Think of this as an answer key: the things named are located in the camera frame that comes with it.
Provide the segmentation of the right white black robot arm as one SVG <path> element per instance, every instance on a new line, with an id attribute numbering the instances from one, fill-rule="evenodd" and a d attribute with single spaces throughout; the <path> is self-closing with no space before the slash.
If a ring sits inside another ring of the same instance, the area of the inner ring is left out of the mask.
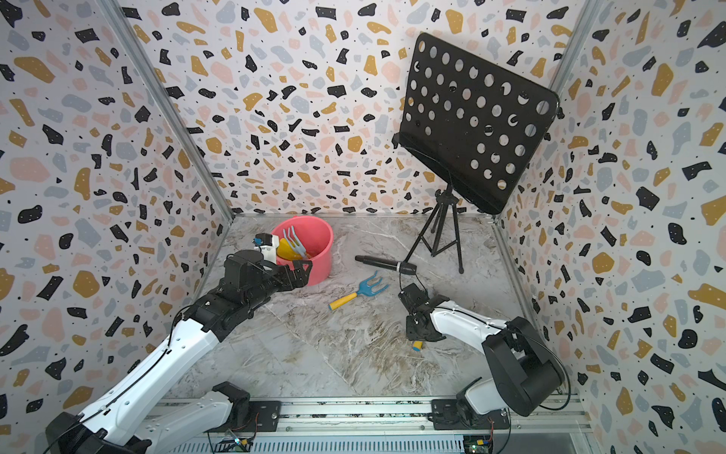
<path id="1" fill-rule="evenodd" d="M 496 428 L 513 412 L 529 416 L 561 385 L 565 367 L 523 317 L 496 320 L 462 308 L 450 299 L 430 297 L 415 284 L 399 292 L 408 312 L 406 337 L 412 342 L 456 339 L 484 355 L 489 378 L 478 378 L 454 400 L 432 407 L 436 429 Z"/>

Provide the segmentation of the blue rake yellow handle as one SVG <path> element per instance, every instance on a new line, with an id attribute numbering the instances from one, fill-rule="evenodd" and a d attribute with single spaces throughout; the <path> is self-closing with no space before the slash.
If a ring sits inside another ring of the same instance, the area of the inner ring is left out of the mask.
<path id="1" fill-rule="evenodd" d="M 384 284 L 383 278 L 378 275 L 378 272 L 375 272 L 372 276 L 359 283 L 357 291 L 338 298 L 338 300 L 330 303 L 328 307 L 330 310 L 336 310 L 352 302 L 357 297 L 374 297 L 388 288 L 389 284 Z"/>

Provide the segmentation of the light blue fork white handle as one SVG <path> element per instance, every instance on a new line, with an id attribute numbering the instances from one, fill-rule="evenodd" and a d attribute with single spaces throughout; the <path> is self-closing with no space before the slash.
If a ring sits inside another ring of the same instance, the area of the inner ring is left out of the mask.
<path id="1" fill-rule="evenodd" d="M 297 236 L 297 233 L 293 226 L 283 230 L 283 237 L 291 247 L 291 250 L 296 253 L 296 255 L 304 259 L 309 259 L 310 255 L 306 251 L 306 247 L 304 247 L 304 244 L 302 244 L 302 242 L 300 241 L 300 238 Z"/>

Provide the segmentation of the yellow shovel yellow handle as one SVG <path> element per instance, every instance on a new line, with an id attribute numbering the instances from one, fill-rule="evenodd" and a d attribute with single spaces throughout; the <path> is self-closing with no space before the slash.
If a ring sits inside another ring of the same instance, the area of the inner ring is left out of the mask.
<path id="1" fill-rule="evenodd" d="M 285 259 L 287 261 L 293 261 L 293 260 L 302 260 L 304 257 L 299 255 L 289 244 L 289 242 L 285 238 L 281 238 L 279 240 L 279 246 L 276 250 L 277 256 L 281 259 Z"/>

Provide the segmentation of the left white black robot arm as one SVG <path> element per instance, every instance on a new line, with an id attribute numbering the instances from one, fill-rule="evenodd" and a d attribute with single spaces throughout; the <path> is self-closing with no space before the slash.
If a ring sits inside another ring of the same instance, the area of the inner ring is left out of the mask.
<path id="1" fill-rule="evenodd" d="M 166 453 L 210 429 L 254 426 L 251 396 L 231 382 L 147 423 L 149 412 L 185 373 L 279 292 L 308 284 L 313 264 L 277 265 L 258 250 L 228 255 L 224 275 L 182 308 L 168 337 L 126 378 L 79 414 L 62 412 L 47 426 L 48 453 Z"/>

